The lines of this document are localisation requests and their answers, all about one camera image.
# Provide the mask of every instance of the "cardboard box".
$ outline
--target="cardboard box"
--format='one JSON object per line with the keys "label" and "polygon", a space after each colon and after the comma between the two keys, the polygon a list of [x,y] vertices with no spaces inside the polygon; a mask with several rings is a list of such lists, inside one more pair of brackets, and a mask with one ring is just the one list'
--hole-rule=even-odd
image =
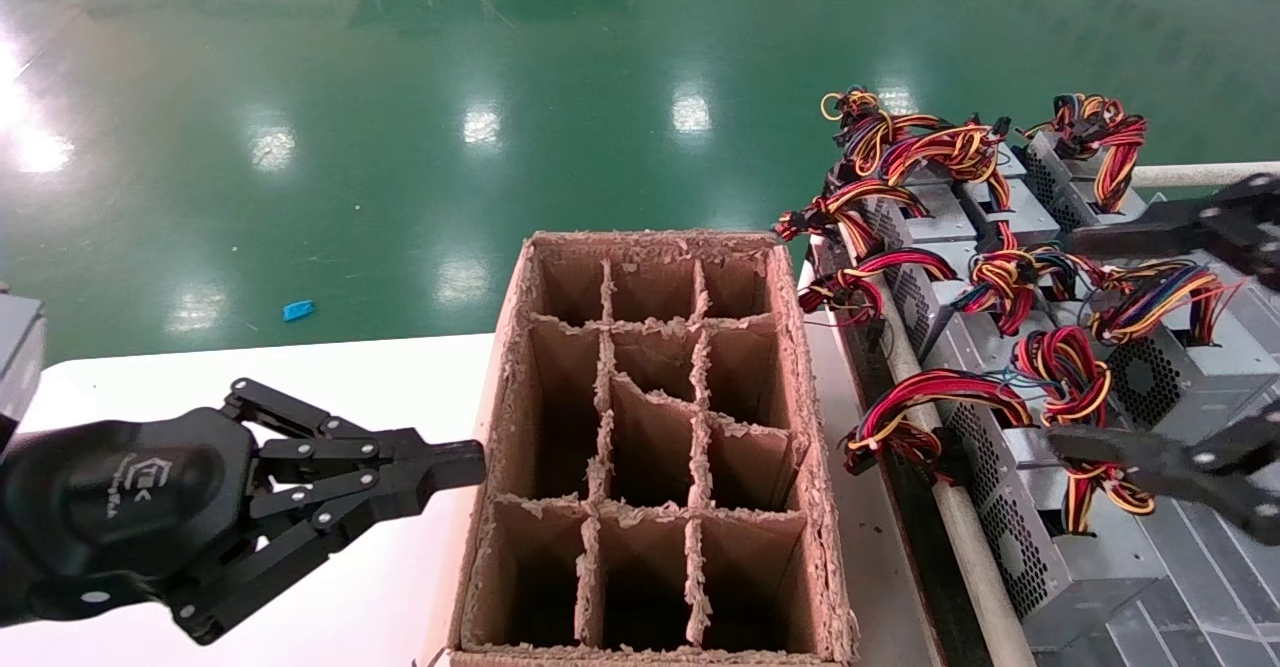
{"label": "cardboard box", "polygon": [[855,659],[803,315],[772,236],[535,234],[484,405],[453,666]]}

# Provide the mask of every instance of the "green epoxy floor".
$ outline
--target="green epoxy floor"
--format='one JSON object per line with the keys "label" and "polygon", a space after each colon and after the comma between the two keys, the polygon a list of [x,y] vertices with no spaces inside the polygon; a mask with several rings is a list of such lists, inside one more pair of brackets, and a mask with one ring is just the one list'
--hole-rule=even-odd
{"label": "green epoxy floor", "polygon": [[[765,228],[851,82],[1098,90],[1280,157],[1280,0],[0,0],[0,279],[49,362],[484,332],[538,229]],[[317,311],[280,323],[280,307]]]}

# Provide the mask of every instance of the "blue object on floor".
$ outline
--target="blue object on floor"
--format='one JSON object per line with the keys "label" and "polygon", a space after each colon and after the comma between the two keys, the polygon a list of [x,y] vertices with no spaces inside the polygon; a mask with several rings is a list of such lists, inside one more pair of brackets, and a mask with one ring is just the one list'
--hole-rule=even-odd
{"label": "blue object on floor", "polygon": [[310,300],[300,300],[297,302],[285,303],[284,321],[292,323],[293,320],[301,320],[315,311],[316,306],[315,303],[311,303]]}

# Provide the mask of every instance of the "white table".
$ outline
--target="white table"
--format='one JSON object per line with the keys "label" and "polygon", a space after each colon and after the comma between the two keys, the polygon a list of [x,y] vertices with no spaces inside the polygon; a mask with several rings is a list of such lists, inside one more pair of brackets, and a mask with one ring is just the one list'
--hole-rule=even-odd
{"label": "white table", "polygon": [[[828,444],[860,408],[828,328],[810,328]],[[102,419],[159,420],[219,406],[238,376],[369,429],[413,426],[428,442],[471,437],[493,334],[82,360],[47,367],[22,431]],[[831,460],[863,664],[928,664],[932,639],[878,471]],[[45,667],[408,667],[443,645],[474,489],[435,495],[421,517],[375,526],[207,648],[156,604],[82,622],[0,630],[6,664]]]}

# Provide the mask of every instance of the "black robotic arm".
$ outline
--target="black robotic arm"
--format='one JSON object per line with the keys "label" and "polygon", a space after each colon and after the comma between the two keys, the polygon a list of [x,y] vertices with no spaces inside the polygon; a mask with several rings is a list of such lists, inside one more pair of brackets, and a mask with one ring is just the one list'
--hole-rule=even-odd
{"label": "black robotic arm", "polygon": [[[244,422],[285,439],[259,447]],[[484,475],[475,440],[365,430],[248,379],[173,420],[19,434],[0,461],[0,627],[154,600],[210,644],[372,525]]]}
{"label": "black robotic arm", "polygon": [[[1198,248],[1280,292],[1280,175],[1257,174],[1206,198],[1157,202],[1137,220],[1074,230],[1083,257],[1175,257]],[[1194,444],[1165,435],[1056,428],[1059,457],[1125,466],[1152,494],[1198,502],[1262,544],[1280,544],[1280,495],[1249,479],[1280,461],[1280,401]]]}

